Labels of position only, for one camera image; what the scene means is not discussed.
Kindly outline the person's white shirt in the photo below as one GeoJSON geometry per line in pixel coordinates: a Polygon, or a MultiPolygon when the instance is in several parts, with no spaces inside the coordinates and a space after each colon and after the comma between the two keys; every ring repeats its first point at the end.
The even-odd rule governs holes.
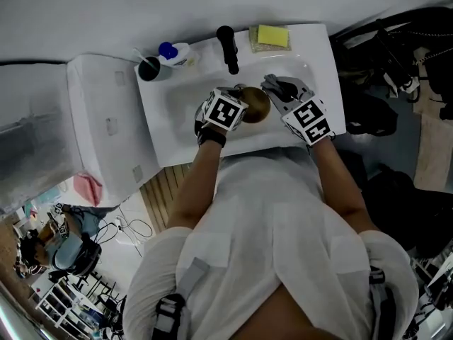
{"type": "Polygon", "coordinates": [[[312,150],[220,156],[196,227],[148,242],[125,338],[230,340],[279,285],[342,340],[402,340],[418,303],[406,251],[380,230],[358,234],[326,204],[312,150]]]}

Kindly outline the tan floor mat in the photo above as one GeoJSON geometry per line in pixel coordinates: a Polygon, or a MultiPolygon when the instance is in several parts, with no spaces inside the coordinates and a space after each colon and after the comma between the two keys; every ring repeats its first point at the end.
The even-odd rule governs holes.
{"type": "Polygon", "coordinates": [[[419,65],[420,93],[413,112],[420,115],[420,141],[414,184],[428,191],[444,191],[453,157],[453,120],[441,120],[442,97],[424,79],[424,65],[419,65]]]}

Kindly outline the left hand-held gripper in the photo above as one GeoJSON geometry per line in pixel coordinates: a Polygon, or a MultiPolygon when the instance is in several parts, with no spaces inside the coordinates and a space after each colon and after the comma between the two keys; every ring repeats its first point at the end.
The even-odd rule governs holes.
{"type": "Polygon", "coordinates": [[[248,104],[244,103],[245,84],[237,84],[231,95],[220,89],[213,89],[202,104],[202,119],[227,131],[235,130],[246,114],[248,104]]]}

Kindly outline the white toothbrush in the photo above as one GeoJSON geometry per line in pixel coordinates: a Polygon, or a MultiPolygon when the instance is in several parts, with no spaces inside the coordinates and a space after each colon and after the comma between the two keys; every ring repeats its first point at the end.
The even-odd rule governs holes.
{"type": "Polygon", "coordinates": [[[140,58],[143,62],[146,62],[151,68],[155,68],[155,66],[137,49],[137,48],[133,48],[133,53],[138,57],[140,58]]]}

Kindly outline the white sink basin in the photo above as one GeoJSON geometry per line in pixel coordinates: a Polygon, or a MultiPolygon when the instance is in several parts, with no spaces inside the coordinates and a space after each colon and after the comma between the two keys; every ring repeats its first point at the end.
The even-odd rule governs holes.
{"type": "Polygon", "coordinates": [[[301,79],[325,104],[336,137],[346,132],[331,44],[323,24],[289,26],[291,49],[254,53],[248,31],[235,34],[239,73],[231,75],[217,38],[193,43],[198,61],[163,81],[138,81],[159,168],[190,163],[198,149],[195,113],[210,91],[237,84],[259,87],[266,74],[301,79]]]}

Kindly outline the white shelf rack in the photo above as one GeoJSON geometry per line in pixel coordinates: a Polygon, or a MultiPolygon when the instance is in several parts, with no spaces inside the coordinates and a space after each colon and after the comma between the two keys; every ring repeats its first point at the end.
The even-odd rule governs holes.
{"type": "Polygon", "coordinates": [[[35,309],[43,313],[56,328],[75,340],[87,340],[91,326],[81,318],[81,298],[67,279],[61,278],[40,297],[35,309]]]}

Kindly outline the large black bag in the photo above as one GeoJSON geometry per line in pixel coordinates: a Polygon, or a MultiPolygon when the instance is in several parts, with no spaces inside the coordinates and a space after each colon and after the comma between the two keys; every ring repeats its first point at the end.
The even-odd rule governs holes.
{"type": "Polygon", "coordinates": [[[373,223],[406,251],[431,259],[453,240],[453,193],[418,189],[408,174],[381,164],[362,196],[373,223]]]}

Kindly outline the light blue face mask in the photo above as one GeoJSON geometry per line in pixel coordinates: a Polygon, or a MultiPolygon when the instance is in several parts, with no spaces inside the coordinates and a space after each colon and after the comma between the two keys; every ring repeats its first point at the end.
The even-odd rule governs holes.
{"type": "Polygon", "coordinates": [[[35,201],[38,204],[46,204],[46,203],[56,203],[61,197],[63,193],[68,191],[67,185],[57,185],[51,188],[48,191],[40,194],[35,201]]]}

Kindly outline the person's right forearm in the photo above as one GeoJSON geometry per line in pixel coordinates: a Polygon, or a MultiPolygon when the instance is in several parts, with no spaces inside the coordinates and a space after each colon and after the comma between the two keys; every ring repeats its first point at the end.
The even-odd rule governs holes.
{"type": "Polygon", "coordinates": [[[379,231],[372,222],[361,191],[344,165],[330,138],[313,145],[326,204],[339,214],[358,234],[379,231]]]}

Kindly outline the brown round bowl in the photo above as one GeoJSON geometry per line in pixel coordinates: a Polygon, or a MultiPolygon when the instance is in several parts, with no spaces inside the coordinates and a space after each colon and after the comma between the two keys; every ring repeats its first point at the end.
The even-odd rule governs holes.
{"type": "Polygon", "coordinates": [[[269,114],[271,105],[268,95],[261,89],[247,86],[244,90],[244,103],[248,105],[243,117],[245,123],[259,123],[269,114]]]}

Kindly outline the black faucet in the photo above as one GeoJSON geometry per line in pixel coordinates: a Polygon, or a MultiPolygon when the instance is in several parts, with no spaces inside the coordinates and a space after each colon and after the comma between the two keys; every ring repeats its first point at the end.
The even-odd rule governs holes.
{"type": "Polygon", "coordinates": [[[216,36],[222,46],[224,63],[227,65],[229,73],[231,75],[238,74],[238,49],[234,38],[234,30],[227,25],[223,25],[217,29],[216,36]]]}

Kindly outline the person's left forearm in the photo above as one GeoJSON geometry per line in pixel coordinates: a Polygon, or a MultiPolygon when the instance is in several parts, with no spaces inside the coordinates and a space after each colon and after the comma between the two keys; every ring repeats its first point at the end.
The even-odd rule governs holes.
{"type": "Polygon", "coordinates": [[[167,228],[194,229],[212,204],[222,146],[208,140],[195,156],[173,202],[167,228]]]}

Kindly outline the person's bare chest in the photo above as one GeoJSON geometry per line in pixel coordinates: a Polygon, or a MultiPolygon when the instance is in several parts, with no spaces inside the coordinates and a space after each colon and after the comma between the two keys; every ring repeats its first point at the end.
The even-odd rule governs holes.
{"type": "Polygon", "coordinates": [[[250,316],[230,340],[342,340],[315,327],[285,286],[250,316]]]}

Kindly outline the yellow sponge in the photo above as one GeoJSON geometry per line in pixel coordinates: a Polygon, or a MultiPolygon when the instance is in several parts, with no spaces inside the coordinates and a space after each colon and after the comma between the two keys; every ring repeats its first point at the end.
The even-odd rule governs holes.
{"type": "Polygon", "coordinates": [[[257,42],[264,45],[288,47],[289,31],[287,28],[259,25],[257,42]]]}
{"type": "Polygon", "coordinates": [[[251,51],[252,53],[257,53],[257,52],[271,52],[271,51],[291,51],[292,46],[291,46],[291,40],[290,37],[287,39],[287,47],[280,47],[277,45],[269,45],[269,44],[264,44],[264,43],[259,43],[258,42],[258,26],[250,26],[248,29],[248,38],[249,42],[251,45],[251,51]]]}

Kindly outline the blue-pump soap bottle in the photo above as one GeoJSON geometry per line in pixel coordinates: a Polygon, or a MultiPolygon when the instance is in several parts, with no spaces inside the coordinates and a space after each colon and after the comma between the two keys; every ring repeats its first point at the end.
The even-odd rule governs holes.
{"type": "Polygon", "coordinates": [[[193,58],[189,44],[185,42],[170,43],[163,42],[159,45],[159,62],[170,68],[187,67],[193,58]]]}

